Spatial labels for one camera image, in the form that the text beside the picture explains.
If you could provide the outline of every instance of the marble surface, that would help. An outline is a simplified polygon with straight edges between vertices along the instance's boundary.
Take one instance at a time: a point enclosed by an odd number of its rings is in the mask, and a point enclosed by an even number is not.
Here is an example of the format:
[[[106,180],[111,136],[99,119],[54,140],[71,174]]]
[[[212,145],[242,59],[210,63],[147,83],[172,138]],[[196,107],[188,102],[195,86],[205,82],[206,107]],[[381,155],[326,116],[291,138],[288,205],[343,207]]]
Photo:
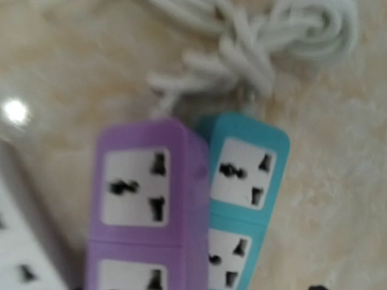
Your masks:
[[[141,1],[108,1],[60,21],[24,1],[1,2],[0,101],[26,102],[31,122],[17,129],[3,121],[0,134],[14,142],[44,206],[82,253],[96,136],[148,116],[155,97],[147,71],[178,68],[183,49],[212,44]],[[359,15],[350,59],[319,74],[280,60],[275,93],[257,106],[292,148],[250,289],[386,289],[387,5],[360,1]]]

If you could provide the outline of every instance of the purple power strip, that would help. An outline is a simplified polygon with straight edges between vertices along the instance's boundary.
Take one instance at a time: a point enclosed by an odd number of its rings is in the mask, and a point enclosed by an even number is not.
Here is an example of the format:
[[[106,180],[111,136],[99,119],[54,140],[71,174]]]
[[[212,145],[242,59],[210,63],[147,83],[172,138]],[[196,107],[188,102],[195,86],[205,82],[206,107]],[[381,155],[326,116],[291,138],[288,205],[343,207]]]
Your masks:
[[[205,290],[209,153],[176,120],[125,124],[97,145],[87,290]]]

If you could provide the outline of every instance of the power strip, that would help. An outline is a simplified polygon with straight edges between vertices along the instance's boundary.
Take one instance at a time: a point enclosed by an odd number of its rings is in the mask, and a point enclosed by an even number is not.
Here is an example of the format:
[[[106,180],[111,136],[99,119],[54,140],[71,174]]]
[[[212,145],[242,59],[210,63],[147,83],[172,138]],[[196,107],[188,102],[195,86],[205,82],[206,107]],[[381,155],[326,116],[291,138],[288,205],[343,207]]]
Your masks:
[[[76,289],[82,273],[31,193],[16,151],[0,141],[1,289]]]

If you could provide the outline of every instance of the white cable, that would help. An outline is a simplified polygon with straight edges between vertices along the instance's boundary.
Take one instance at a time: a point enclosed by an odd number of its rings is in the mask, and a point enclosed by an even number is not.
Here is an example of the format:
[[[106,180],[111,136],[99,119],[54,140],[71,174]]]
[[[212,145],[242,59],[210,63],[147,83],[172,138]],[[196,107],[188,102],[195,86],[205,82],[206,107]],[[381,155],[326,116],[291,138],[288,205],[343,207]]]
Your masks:
[[[165,94],[159,109],[167,113],[182,96],[224,94],[239,85],[250,98],[268,97],[275,82],[271,53],[325,65],[349,55],[357,42],[352,0],[281,0],[268,15],[248,15],[230,0],[149,1],[183,25],[219,37],[217,54],[184,53],[182,76],[149,75],[150,87]]]

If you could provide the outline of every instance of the white power strip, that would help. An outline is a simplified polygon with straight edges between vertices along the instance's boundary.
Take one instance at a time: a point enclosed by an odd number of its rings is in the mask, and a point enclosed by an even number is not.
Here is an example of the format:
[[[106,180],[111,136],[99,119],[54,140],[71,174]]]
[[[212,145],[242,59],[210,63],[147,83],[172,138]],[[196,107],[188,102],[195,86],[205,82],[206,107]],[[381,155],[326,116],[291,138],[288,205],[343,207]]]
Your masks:
[[[31,196],[14,148],[0,141],[0,288],[75,289],[82,273],[74,269]]]

